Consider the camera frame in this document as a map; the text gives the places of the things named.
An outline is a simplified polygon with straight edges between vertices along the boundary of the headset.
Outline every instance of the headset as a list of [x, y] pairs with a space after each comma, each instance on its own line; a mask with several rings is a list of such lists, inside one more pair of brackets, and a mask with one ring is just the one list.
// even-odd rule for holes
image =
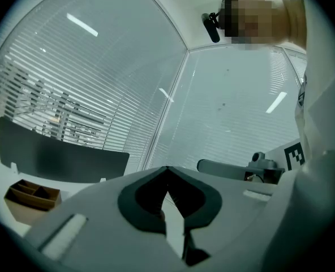
[[203, 13], [203, 15], [201, 16], [204, 27], [208, 31], [208, 34], [214, 43], [218, 43], [220, 41], [220, 37], [217, 31], [217, 29], [220, 29], [220, 25], [217, 20], [219, 13], [220, 11], [218, 13], [213, 12], [210, 14]]

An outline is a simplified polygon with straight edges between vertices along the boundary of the wooden organizer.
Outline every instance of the wooden organizer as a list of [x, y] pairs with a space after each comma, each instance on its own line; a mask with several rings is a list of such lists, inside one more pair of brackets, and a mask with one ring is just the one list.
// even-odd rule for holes
[[61, 203], [61, 191], [20, 180], [8, 188], [4, 200], [15, 220], [31, 226]]

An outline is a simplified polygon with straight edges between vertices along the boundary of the fluorescent light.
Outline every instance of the fluorescent light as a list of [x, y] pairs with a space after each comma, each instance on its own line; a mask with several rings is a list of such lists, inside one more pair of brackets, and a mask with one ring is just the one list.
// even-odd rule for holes
[[265, 112], [268, 113], [268, 114], [271, 114], [272, 111], [276, 108], [276, 106], [279, 105], [279, 103], [284, 99], [284, 97], [286, 95], [287, 95], [286, 92], [280, 92], [280, 94], [278, 95], [278, 97], [274, 100], [274, 102], [272, 103], [272, 105], [270, 105], [270, 107]]
[[165, 97], [167, 97], [169, 99], [170, 102], [174, 102], [174, 100], [172, 98], [170, 98], [170, 96], [168, 95], [167, 92], [165, 92], [165, 90], [163, 88], [159, 88], [159, 90], [165, 95]]
[[67, 18], [71, 20], [73, 23], [76, 23], [78, 26], [81, 26], [84, 30], [87, 30], [90, 34], [97, 37], [98, 32], [94, 30], [92, 27], [88, 26], [87, 24], [83, 23], [81, 20], [77, 19], [73, 15], [67, 13]]

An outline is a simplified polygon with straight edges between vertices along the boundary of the black cable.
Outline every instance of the black cable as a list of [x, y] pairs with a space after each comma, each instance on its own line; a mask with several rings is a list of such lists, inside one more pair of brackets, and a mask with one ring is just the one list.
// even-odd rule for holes
[[259, 175], [256, 175], [256, 176], [258, 176], [258, 177], [261, 179], [261, 181], [264, 183], [264, 180], [263, 180], [263, 178], [261, 178]]

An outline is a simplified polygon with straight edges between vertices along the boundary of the white shirt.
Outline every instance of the white shirt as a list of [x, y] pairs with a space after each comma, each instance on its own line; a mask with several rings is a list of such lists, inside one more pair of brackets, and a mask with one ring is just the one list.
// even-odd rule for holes
[[304, 6], [307, 68], [295, 118], [307, 161], [335, 150], [335, 29], [314, 0]]

